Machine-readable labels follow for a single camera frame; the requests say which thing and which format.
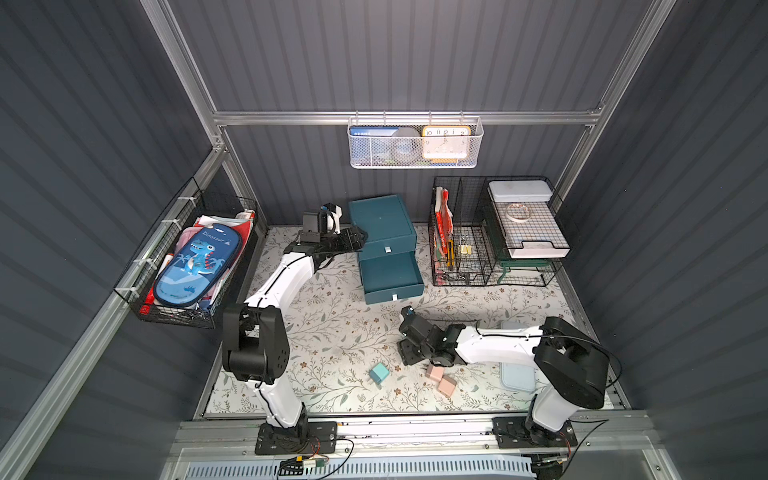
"white wire basket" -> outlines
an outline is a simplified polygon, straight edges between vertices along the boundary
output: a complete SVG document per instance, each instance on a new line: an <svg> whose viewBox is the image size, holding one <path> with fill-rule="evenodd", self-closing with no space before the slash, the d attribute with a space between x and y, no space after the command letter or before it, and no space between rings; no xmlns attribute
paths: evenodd
<svg viewBox="0 0 768 480"><path fill-rule="evenodd" d="M483 129L480 117L387 114L349 118L354 168L474 168Z"/></svg>

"gray corrugated wall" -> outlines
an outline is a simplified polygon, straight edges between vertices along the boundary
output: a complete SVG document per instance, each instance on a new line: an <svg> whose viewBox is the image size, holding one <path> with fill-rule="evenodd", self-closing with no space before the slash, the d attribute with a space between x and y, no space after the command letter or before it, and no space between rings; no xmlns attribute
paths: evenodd
<svg viewBox="0 0 768 480"><path fill-rule="evenodd" d="M685 478L768 447L768 4L678 2L566 204L568 275Z"/></svg>
<svg viewBox="0 0 768 480"><path fill-rule="evenodd" d="M220 111L595 108L648 0L171 0ZM556 182L581 127L486 126L473 170L355 170L343 127L232 127L271 224L401 194L425 220L435 175Z"/></svg>
<svg viewBox="0 0 768 480"><path fill-rule="evenodd" d="M594 108L648 3L171 0L228 111Z"/></svg>
<svg viewBox="0 0 768 480"><path fill-rule="evenodd" d="M0 2L0 85L4 445L210 144L139 2ZM30 478L150 478L211 335L127 319Z"/></svg>

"floral tablecloth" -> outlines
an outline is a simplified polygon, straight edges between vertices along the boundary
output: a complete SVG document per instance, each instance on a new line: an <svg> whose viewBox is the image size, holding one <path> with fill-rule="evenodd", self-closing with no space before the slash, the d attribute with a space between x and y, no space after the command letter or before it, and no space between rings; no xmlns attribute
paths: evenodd
<svg viewBox="0 0 768 480"><path fill-rule="evenodd" d="M274 271L298 227L274 227L253 278L251 293ZM426 227L416 227L416 259L424 278L424 295L366 305L357 259L339 255L306 282L293 303L283 308L291 347L286 375L310 412L445 412L526 410L533 397L499 385L496 363L455 366L445 370L458 383L449 398L425 377L426 362L404 366L396 343L401 308L413 305L427 319L480 320L493 328L507 319L539 325L546 316L573 322L556 280L547 287L433 286ZM378 362L390 371L381 385L369 376ZM547 379L537 370L537 388ZM254 394L231 373L220 372L207 414L261 413Z"/></svg>

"pink block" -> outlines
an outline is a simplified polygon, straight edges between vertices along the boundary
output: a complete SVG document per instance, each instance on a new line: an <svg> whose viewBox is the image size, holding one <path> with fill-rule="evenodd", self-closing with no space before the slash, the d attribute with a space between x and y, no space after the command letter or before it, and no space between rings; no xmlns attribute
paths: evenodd
<svg viewBox="0 0 768 480"><path fill-rule="evenodd" d="M441 366L430 365L427 367L427 378L439 382L442 379L442 374L444 371L445 368Z"/></svg>
<svg viewBox="0 0 768 480"><path fill-rule="evenodd" d="M449 397L453 395L453 391L456 390L456 381L449 376L442 377L440 385L437 386L438 392Z"/></svg>

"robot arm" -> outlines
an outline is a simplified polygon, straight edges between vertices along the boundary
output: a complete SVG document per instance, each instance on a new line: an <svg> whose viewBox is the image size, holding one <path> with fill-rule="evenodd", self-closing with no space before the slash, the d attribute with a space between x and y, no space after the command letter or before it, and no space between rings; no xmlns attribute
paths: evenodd
<svg viewBox="0 0 768 480"><path fill-rule="evenodd" d="M526 422L531 437L559 433L579 408L603 406L609 358L594 340L561 318L550 316L540 327L488 330L462 324L441 329L410 306L400 315L404 338L398 350L406 365L428 359L436 366L508 362L539 368L550 385L531 405Z"/></svg>
<svg viewBox="0 0 768 480"><path fill-rule="evenodd" d="M223 314L222 366L258 394L266 422L292 437L306 437L306 411L282 376L290 344L280 309L290 305L322 262L365 244L368 235L359 228L341 230L341 214L333 204L305 213L299 238L283 251L270 278L246 299L245 306L231 307ZM257 327L257 338L246 335Z"/></svg>

